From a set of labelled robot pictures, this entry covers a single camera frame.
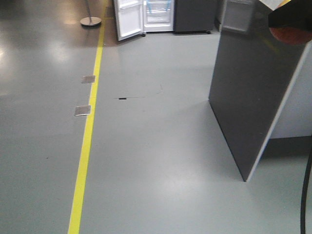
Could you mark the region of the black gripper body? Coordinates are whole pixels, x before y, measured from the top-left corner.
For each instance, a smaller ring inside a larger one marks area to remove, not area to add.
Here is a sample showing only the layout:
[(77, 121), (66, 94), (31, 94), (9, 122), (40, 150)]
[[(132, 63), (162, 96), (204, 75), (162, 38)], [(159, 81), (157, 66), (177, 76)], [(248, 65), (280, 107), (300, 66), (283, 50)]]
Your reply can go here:
[(312, 1), (291, 0), (278, 7), (268, 15), (270, 28), (311, 28), (312, 27)]

